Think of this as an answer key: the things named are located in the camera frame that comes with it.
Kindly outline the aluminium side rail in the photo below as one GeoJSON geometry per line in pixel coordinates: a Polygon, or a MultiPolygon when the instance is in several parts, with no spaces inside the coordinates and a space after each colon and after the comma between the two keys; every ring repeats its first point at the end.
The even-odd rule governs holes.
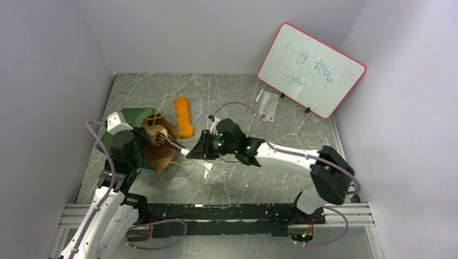
{"type": "MultiPolygon", "coordinates": [[[[338,153],[343,157],[344,160],[346,159],[344,147],[340,138],[339,130],[337,123],[335,122],[334,117],[331,117],[331,124],[332,124],[332,129],[333,129],[333,136],[334,136],[334,142],[336,145],[336,150],[338,153]]],[[[360,196],[356,192],[354,182],[351,181],[350,187],[347,193],[347,196],[345,198],[345,203],[361,203],[360,196]]]]}

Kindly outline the white ruler package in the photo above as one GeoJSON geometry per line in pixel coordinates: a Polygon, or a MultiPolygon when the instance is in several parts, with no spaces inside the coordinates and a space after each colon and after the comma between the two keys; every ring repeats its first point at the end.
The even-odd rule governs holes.
{"type": "Polygon", "coordinates": [[[258,118],[262,119],[265,122],[273,122],[275,118],[275,112],[277,109],[278,99],[278,94],[264,91],[262,99],[258,102],[258,118]]]}

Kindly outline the white pink marker pen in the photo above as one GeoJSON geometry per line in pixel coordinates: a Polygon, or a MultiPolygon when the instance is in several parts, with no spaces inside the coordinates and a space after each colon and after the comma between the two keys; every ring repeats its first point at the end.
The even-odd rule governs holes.
{"type": "Polygon", "coordinates": [[[255,98],[254,103],[258,103],[262,99],[263,95],[264,95],[264,89],[262,88],[259,94],[257,95],[257,97],[255,98]]]}

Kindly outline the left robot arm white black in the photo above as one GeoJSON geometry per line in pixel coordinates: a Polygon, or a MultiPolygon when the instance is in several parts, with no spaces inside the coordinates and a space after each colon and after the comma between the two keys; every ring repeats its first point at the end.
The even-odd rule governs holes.
{"type": "Polygon", "coordinates": [[[150,216],[146,198],[129,193],[143,149],[151,142],[148,134],[122,124],[110,132],[112,143],[106,147],[89,122],[86,126],[106,155],[106,165],[89,209],[59,258],[111,258],[130,227],[150,216]]]}

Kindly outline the silver metal tongs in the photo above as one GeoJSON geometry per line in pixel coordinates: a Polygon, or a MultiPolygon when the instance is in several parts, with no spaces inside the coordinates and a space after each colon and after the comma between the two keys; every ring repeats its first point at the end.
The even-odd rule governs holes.
{"type": "MultiPolygon", "coordinates": [[[[169,147],[175,149],[176,151],[178,151],[183,156],[187,156],[189,154],[189,152],[190,152],[190,150],[188,148],[186,148],[186,147],[182,146],[181,144],[177,143],[176,141],[170,139],[168,136],[166,136],[162,132],[158,132],[158,133],[155,134],[154,142],[157,145],[169,146],[169,147]]],[[[206,160],[191,159],[191,161],[196,162],[196,163],[204,166],[205,169],[207,171],[209,171],[209,172],[212,171],[212,169],[214,167],[213,163],[208,162],[206,160]]]]}

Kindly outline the pink framed whiteboard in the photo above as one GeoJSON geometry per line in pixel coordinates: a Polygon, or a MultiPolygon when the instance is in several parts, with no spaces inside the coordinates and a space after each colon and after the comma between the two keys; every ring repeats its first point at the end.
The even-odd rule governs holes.
{"type": "Polygon", "coordinates": [[[360,61],[283,23],[259,69],[258,78],[327,119],[366,71],[360,61]]]}

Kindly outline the orange fake bread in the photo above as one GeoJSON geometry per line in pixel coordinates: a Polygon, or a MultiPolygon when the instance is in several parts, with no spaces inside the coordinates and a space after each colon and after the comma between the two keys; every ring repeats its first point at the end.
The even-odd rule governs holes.
{"type": "Polygon", "coordinates": [[[189,100],[184,97],[178,97],[174,101],[174,107],[176,110],[176,123],[178,126],[179,136],[181,138],[189,138],[194,134],[194,128],[191,124],[189,100]]]}

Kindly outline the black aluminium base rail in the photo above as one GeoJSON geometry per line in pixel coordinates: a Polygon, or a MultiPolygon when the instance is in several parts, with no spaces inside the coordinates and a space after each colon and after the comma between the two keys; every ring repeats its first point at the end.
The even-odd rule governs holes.
{"type": "Polygon", "coordinates": [[[172,236],[256,235],[286,237],[289,230],[315,227],[372,227],[375,225],[367,203],[325,205],[305,214],[289,203],[160,204],[151,203],[128,216],[128,209],[97,213],[87,233],[115,230],[123,224],[138,225],[134,236],[145,240],[172,236]]]}

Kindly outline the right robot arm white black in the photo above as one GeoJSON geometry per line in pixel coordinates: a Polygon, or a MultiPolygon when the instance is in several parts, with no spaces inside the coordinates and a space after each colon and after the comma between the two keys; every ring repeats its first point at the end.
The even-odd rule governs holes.
{"type": "Polygon", "coordinates": [[[201,132],[196,145],[183,154],[204,165],[233,154],[243,165],[308,173],[313,185],[298,194],[292,203],[292,219],[278,221],[281,226],[305,223],[328,203],[344,204],[355,181],[354,170],[333,147],[305,150],[274,145],[265,139],[248,137],[231,119],[216,119],[211,129],[201,132]]]}

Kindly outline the green paper bag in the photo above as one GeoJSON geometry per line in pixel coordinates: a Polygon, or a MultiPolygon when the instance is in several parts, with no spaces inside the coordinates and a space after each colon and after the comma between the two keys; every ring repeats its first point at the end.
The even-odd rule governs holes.
{"type": "Polygon", "coordinates": [[[177,150],[167,144],[156,142],[156,133],[161,131],[170,140],[179,139],[179,129],[165,118],[165,113],[158,112],[153,107],[128,107],[120,110],[125,121],[135,127],[145,130],[151,142],[143,148],[145,163],[144,169],[162,172],[170,164],[173,164],[177,150]]]}

